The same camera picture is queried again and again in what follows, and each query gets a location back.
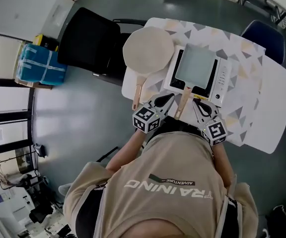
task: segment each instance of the beige t-shirt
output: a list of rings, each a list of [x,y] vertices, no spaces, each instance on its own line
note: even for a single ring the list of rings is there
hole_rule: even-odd
[[[82,190],[89,190],[111,177],[107,170],[94,163],[82,173],[70,188],[64,204],[64,214],[72,229],[76,215],[73,212],[84,201]],[[250,216],[256,216],[249,189],[242,191],[245,191],[243,198],[248,197],[250,201]],[[226,189],[214,168],[212,151],[206,141],[184,132],[161,134],[151,140],[139,158],[108,180],[94,236],[120,237],[138,222],[163,219],[186,235],[213,238],[225,195]]]

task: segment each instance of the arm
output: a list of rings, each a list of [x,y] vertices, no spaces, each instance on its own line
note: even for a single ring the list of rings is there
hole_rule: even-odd
[[[221,176],[223,185],[228,188],[234,178],[234,172],[229,162],[228,156],[223,144],[214,145],[212,147],[214,156],[214,167]]]
[[[115,173],[121,166],[133,161],[137,157],[145,138],[146,134],[138,129],[125,146],[112,157],[106,169]]]

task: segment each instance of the black chair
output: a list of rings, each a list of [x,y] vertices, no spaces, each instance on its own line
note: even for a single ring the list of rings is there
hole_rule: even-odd
[[[144,26],[146,21],[111,21],[86,8],[80,8],[62,36],[58,62],[90,70],[103,80],[122,85],[126,70],[122,47],[130,33],[121,33],[117,23]]]
[[[52,214],[54,209],[49,202],[43,202],[30,211],[29,218],[33,223],[42,223],[47,215]]]
[[[266,48],[266,56],[282,64],[285,57],[285,43],[283,35],[273,27],[259,20],[252,21],[241,36]]]

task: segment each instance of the frying pan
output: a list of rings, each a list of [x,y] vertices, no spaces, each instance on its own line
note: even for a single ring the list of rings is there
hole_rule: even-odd
[[[165,30],[149,26],[133,32],[123,46],[126,66],[137,74],[137,85],[132,109],[136,110],[140,101],[142,86],[147,77],[168,64],[174,53],[174,44]]]
[[[184,92],[174,118],[179,120],[195,86],[206,89],[212,73],[215,52],[187,44],[175,77],[185,82]]]

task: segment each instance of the wooden handle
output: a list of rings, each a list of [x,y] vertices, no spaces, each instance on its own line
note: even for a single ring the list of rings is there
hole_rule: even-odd
[[[179,118],[181,117],[181,114],[183,113],[183,110],[184,110],[184,107],[186,105],[186,102],[190,96],[190,94],[192,93],[192,88],[191,87],[185,87],[184,88],[184,92],[183,92],[183,95],[181,97],[181,100],[178,104],[178,107],[177,107],[177,110],[176,110],[176,113],[175,113],[175,116],[174,118],[176,120],[179,120]]]
[[[134,99],[133,99],[133,104],[132,104],[132,110],[137,110],[139,103],[140,103],[140,97],[141,97],[141,90],[143,87],[143,84],[146,81],[146,77],[138,76],[137,78],[137,86],[135,88],[135,94],[134,94]]]

